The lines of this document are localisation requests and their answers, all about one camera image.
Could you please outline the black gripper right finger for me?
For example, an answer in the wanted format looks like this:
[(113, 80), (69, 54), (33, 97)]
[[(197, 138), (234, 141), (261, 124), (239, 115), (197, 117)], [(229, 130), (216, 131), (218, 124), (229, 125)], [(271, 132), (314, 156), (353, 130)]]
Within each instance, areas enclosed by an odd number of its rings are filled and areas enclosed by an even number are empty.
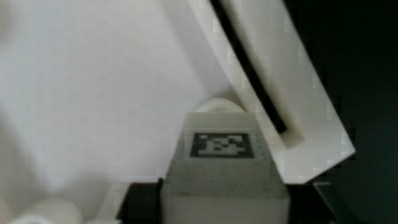
[(289, 185), (287, 191), (287, 224), (355, 224), (355, 214), (328, 182)]

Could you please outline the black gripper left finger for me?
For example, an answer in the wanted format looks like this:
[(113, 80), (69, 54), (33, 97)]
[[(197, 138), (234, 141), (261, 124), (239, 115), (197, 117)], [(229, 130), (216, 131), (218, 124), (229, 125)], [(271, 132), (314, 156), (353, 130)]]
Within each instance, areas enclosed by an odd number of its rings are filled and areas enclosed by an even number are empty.
[(159, 191), (163, 179), (131, 183), (115, 215), (119, 224), (163, 224)]

